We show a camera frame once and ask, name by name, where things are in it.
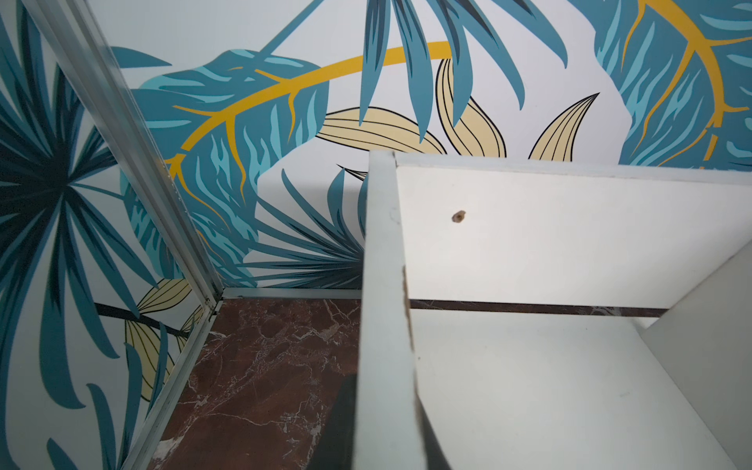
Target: brown marble floor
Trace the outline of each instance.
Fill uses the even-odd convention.
[[[344,377],[356,373],[359,304],[225,301],[149,468],[305,468]],[[422,300],[411,307],[641,317],[664,312]]]

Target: metal corner profile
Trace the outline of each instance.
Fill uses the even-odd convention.
[[[194,292],[213,308],[222,282],[89,5],[85,0],[23,4]]]

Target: white wooden panel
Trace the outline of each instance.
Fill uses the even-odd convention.
[[[411,318],[420,398],[455,470],[735,468],[640,339],[652,319]]]
[[[405,154],[398,163],[416,299],[670,308],[752,238],[749,174]]]
[[[391,152],[371,152],[355,414],[355,470],[426,467]]]
[[[752,468],[752,244],[642,338],[736,466]]]

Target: wall mural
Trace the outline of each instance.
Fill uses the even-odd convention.
[[[261,42],[193,8],[160,28],[194,42],[154,40],[139,1],[90,4],[228,286],[359,287],[367,150],[752,166],[738,0],[295,0],[247,16],[281,25]],[[119,468],[202,311],[23,8],[0,14],[0,467]]]
[[[330,186],[330,219],[296,192],[285,172],[276,185],[289,192],[294,205],[259,194],[259,177],[288,154],[304,153],[314,138],[347,146],[353,149],[351,155],[357,150],[394,149],[510,156],[505,141],[514,135],[506,134],[484,111],[498,107],[498,102],[473,96],[474,74],[486,70],[489,60],[503,73],[516,102],[504,102],[507,109],[522,109],[526,85],[541,78],[519,72],[516,62],[522,59],[508,52],[487,17],[493,9],[501,8],[532,33],[532,40],[542,43],[563,68],[568,67],[573,47],[591,51],[631,116],[617,158],[620,164],[738,171],[752,165],[752,92],[742,80],[752,67],[750,38],[744,36],[752,29],[752,4],[572,0],[577,10],[569,15],[584,15],[595,29],[595,44],[573,46],[565,45],[536,6],[543,8],[551,1],[489,0],[484,8],[472,0],[415,1],[430,7],[421,14],[411,0],[364,2],[362,56],[318,66],[305,56],[273,54],[307,22],[325,22],[314,12],[326,2],[314,0],[258,50],[230,49],[209,63],[161,74],[133,89],[228,286],[359,286],[362,239],[350,236],[353,227],[335,219],[338,203],[332,201],[339,181],[355,176],[356,165],[339,163],[343,170],[334,181],[318,180],[322,188]],[[558,19],[556,24],[565,21]],[[431,22],[440,25],[444,41],[426,39],[422,25]],[[389,47],[392,23],[399,30],[400,47]],[[483,54],[472,51],[473,42]],[[162,59],[169,57],[157,59],[147,52],[126,47],[115,51],[123,67],[168,64]],[[400,85],[408,89],[406,110],[374,101],[380,77],[400,65],[407,71],[407,81]],[[337,93],[338,80],[349,75],[359,75],[359,100],[347,108],[332,108],[330,96]],[[600,91],[583,93],[544,122],[533,123],[547,127],[524,156],[576,162],[575,137]],[[440,135],[429,130],[432,113],[438,113]],[[622,135],[615,132],[614,138]],[[322,148],[311,147],[311,153]],[[353,161],[361,162],[362,157]],[[318,229],[294,223],[285,214],[289,211],[305,213]],[[257,212],[272,217],[264,222]]]
[[[203,308],[26,10],[0,13],[0,468],[120,468]]]

